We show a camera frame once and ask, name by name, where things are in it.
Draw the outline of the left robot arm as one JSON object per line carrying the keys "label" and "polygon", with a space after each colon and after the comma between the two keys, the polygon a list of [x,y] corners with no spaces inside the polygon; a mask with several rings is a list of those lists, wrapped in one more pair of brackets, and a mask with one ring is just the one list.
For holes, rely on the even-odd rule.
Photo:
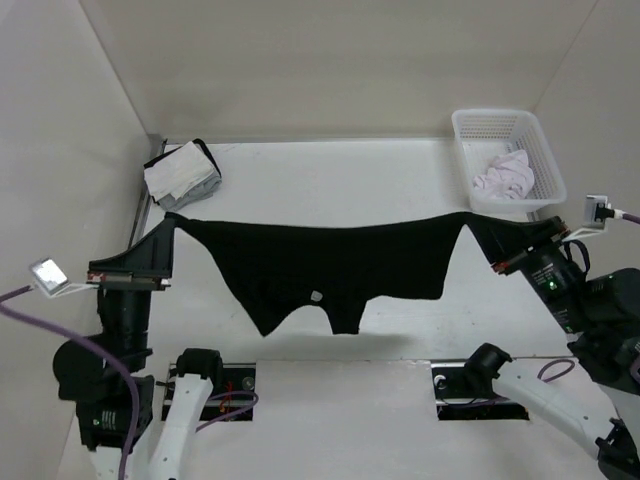
{"label": "left robot arm", "polygon": [[52,362],[59,398],[75,405],[82,444],[92,453],[114,451],[119,479],[129,477],[126,462],[153,418],[155,380],[138,373],[152,354],[152,295],[169,286],[181,222],[168,214],[123,253],[90,262],[101,330],[67,340]]}

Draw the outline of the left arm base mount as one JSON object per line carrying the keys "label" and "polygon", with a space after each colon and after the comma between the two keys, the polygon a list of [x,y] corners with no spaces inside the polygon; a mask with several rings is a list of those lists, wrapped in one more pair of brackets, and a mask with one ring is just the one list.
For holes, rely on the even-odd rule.
{"label": "left arm base mount", "polygon": [[220,417],[225,422],[252,421],[256,373],[255,364],[225,363],[220,384],[203,407],[200,421],[218,421]]}

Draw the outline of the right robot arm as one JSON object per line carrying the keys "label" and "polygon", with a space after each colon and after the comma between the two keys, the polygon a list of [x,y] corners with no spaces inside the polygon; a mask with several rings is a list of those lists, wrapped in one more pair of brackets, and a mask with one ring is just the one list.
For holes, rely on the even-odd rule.
{"label": "right robot arm", "polygon": [[639,271],[624,268],[591,279],[584,238],[558,217],[517,223],[471,214],[472,230],[493,270],[519,272],[567,336],[567,347],[612,402],[616,417],[599,421],[554,386],[528,380],[495,345],[465,362],[473,394],[506,397],[581,444],[608,479],[639,476]]}

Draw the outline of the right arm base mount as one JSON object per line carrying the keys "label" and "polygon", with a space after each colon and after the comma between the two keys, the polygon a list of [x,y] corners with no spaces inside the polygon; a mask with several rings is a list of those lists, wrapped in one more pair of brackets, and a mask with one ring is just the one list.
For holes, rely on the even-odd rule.
{"label": "right arm base mount", "polygon": [[522,405],[464,378],[463,362],[431,364],[436,415],[441,421],[493,421],[530,419]]}

